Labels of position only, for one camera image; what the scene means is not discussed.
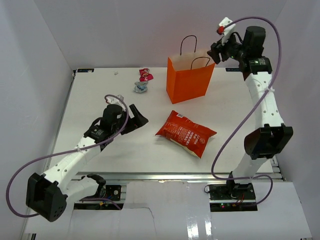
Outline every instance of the black bag handle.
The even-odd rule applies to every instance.
[[[209,59],[205,66],[208,66],[208,64],[209,64],[209,62],[210,62],[210,60],[211,60],[211,59],[210,59],[209,57],[207,57],[207,56],[199,56],[199,57],[195,58],[195,59],[192,61],[190,70],[192,70],[192,64],[194,64],[194,61],[197,60],[197,59]]]
[[[198,42],[197,37],[196,37],[195,35],[188,35],[188,36],[186,36],[186,37],[182,40],[182,42],[181,42],[181,46],[180,46],[180,56],[182,55],[182,44],[184,43],[184,40],[185,40],[186,38],[188,38],[188,37],[194,37],[194,38],[195,38],[194,52],[196,52],[197,42]]]

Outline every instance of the red wrapper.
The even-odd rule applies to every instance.
[[[208,139],[215,134],[215,131],[194,123],[176,111],[172,111],[164,125],[155,135],[173,140],[201,158]]]

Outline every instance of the purple cable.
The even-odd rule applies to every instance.
[[[276,77],[278,76],[278,73],[279,73],[279,68],[280,68],[280,63],[281,63],[281,57],[282,57],[282,47],[281,47],[281,40],[280,40],[280,36],[279,36],[279,32],[276,28],[276,26],[271,22],[269,21],[268,19],[264,18],[264,17],[259,17],[259,16],[247,16],[247,17],[242,17],[242,18],[239,18],[238,20],[235,20],[231,23],[229,23],[228,25],[226,25],[224,28],[226,29],[227,27],[231,26],[232,24],[236,24],[240,21],[243,21],[243,20],[247,20],[247,19],[258,19],[258,20],[262,20],[264,22],[267,22],[268,24],[270,24],[270,26],[273,28],[274,32],[275,32],[275,35],[276,35],[276,39],[277,39],[277,42],[278,42],[278,62],[277,62],[277,65],[276,65],[276,69],[275,69],[275,72],[274,72],[274,75],[272,76],[272,79],[270,81],[270,84],[268,86],[268,88],[270,89],[272,87],[272,85],[274,84],[275,80],[276,80]],[[235,134],[239,131],[239,129],[243,126],[243,124],[250,118],[250,116],[254,113],[254,111],[258,108],[259,104],[264,100],[264,98],[266,97],[266,95],[268,94],[269,90],[266,90],[264,92],[264,94],[262,95],[262,97],[259,99],[259,101],[254,105],[254,107],[252,108],[252,110],[248,113],[248,115],[242,120],[242,122],[236,127],[236,129],[231,133],[231,135],[228,137],[228,139],[225,141],[225,143],[222,145],[222,147],[220,148],[220,150],[218,151],[217,155],[215,156],[214,160],[213,160],[213,163],[212,163],[212,166],[211,166],[211,173],[212,173],[212,176],[215,177],[216,179],[219,179],[219,180],[243,180],[243,179],[250,179],[250,177],[247,177],[247,176],[242,176],[242,177],[219,177],[217,176],[215,173],[214,173],[214,168],[215,168],[215,165],[217,163],[217,160],[218,158],[220,157],[222,151],[225,149],[225,147],[227,146],[227,144],[230,142],[230,140],[235,136]],[[267,175],[267,174],[261,174],[261,175],[258,175],[258,176],[255,176],[253,177],[253,179],[258,179],[258,178],[261,178],[261,177],[267,177],[270,179],[270,182],[271,182],[271,185],[270,185],[270,189],[268,191],[268,193],[266,194],[266,196],[261,199],[260,201],[254,203],[254,204],[251,204],[249,206],[255,206],[255,205],[258,205],[260,203],[262,203],[264,200],[267,199],[267,197],[269,197],[271,191],[272,191],[272,188],[274,186],[274,183],[273,183],[273,180],[272,178]]]
[[[113,205],[115,205],[115,207],[119,210],[121,210],[121,207],[118,206],[118,204],[116,204],[114,201],[110,200],[109,198],[82,198],[80,201],[108,201],[110,203],[112,203]]]
[[[91,148],[94,148],[94,147],[97,147],[97,146],[100,146],[102,144],[106,144],[106,143],[109,143],[111,142],[116,136],[118,136],[123,130],[124,128],[126,127],[126,124],[128,122],[128,119],[129,119],[129,110],[128,110],[128,107],[127,105],[125,104],[125,102],[120,99],[119,97],[115,96],[115,95],[112,95],[112,94],[107,94],[106,96],[104,96],[104,99],[107,100],[107,97],[113,97],[115,99],[118,99],[122,104],[123,106],[125,107],[125,111],[126,111],[126,118],[125,118],[125,121],[122,125],[122,127],[119,129],[118,132],[116,132],[114,135],[110,136],[108,139],[102,141],[102,142],[99,142],[97,144],[93,144],[91,146],[85,146],[85,147],[81,147],[80,150],[86,150],[86,149],[91,149]],[[10,202],[10,187],[12,185],[12,182],[14,181],[14,179],[16,178],[16,176],[23,170],[25,169],[26,167],[28,167],[30,164],[33,164],[33,163],[36,163],[38,161],[41,161],[43,159],[47,159],[47,158],[52,158],[52,157],[56,157],[56,156],[60,156],[60,155],[64,155],[64,154],[71,154],[71,153],[75,153],[77,152],[78,149],[75,148],[75,149],[72,149],[72,150],[68,150],[68,151],[62,151],[62,152],[57,152],[57,153],[53,153],[53,154],[49,154],[49,155],[46,155],[46,156],[42,156],[42,157],[38,157],[30,162],[27,162],[25,165],[23,165],[22,167],[20,167],[11,177],[8,185],[6,186],[6,191],[5,191],[5,200],[6,200],[6,204],[8,205],[9,209],[11,210],[11,212],[13,212],[14,215],[18,216],[18,217],[21,217],[21,218],[31,218],[31,217],[35,217],[35,216],[38,216],[39,214],[38,213],[35,213],[35,214],[30,214],[30,215],[25,215],[25,214],[21,214],[19,212],[17,212],[13,207],[12,207],[12,204]]]

